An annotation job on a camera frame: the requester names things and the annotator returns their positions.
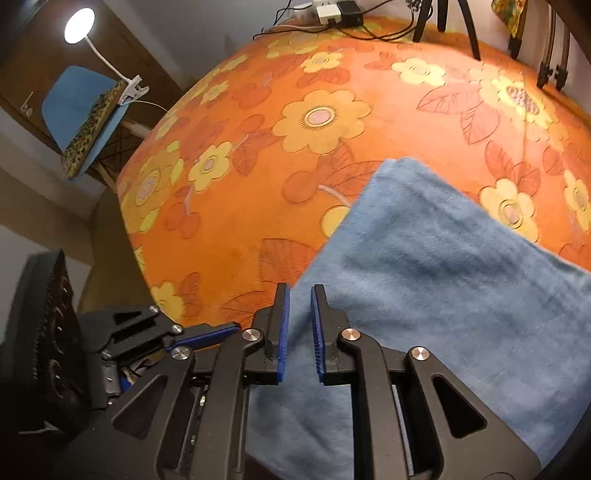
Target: orange floral tablecloth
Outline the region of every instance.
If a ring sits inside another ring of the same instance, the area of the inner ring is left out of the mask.
[[[388,33],[400,23],[371,18]],[[427,164],[491,216],[591,269],[591,138],[536,73],[465,36],[266,35],[205,75],[118,180],[155,301],[238,321],[294,284],[385,158]]]

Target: blue towel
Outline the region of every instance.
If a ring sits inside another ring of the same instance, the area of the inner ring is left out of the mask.
[[[429,348],[546,465],[591,401],[591,275],[421,163],[386,161],[291,291],[285,381],[251,396],[247,451],[283,480],[351,480],[349,387],[314,366],[310,288],[351,326]]]

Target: power adapter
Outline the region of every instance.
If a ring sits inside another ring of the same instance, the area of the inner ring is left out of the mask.
[[[363,25],[363,13],[354,0],[343,0],[316,6],[321,25],[337,25],[343,28],[360,27]]]
[[[354,0],[344,0],[337,3],[340,10],[340,27],[351,28],[361,27],[363,25],[363,13],[359,9],[359,5]]]

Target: desk lamp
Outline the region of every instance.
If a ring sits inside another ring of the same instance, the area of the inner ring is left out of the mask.
[[[88,45],[90,45],[90,48],[92,48],[92,51],[95,52],[96,55],[103,62],[105,62],[105,64],[111,70],[113,70],[113,72],[115,72],[118,77],[127,82],[127,88],[124,90],[121,98],[119,99],[119,105],[136,100],[148,93],[150,87],[139,87],[139,83],[142,81],[139,75],[136,75],[133,79],[125,77],[119,70],[113,67],[113,65],[111,65],[92,44],[87,35],[94,22],[95,13],[91,8],[83,8],[78,10],[74,15],[72,15],[66,24],[66,29],[64,30],[64,38],[66,39],[66,42],[74,44],[78,43],[80,40],[86,40]]]

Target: leopard print cushion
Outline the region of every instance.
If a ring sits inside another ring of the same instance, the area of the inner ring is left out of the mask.
[[[80,172],[84,160],[117,106],[125,87],[127,87],[127,82],[120,80],[113,88],[99,95],[90,109],[88,118],[64,150],[61,155],[61,166],[68,179],[76,177]]]

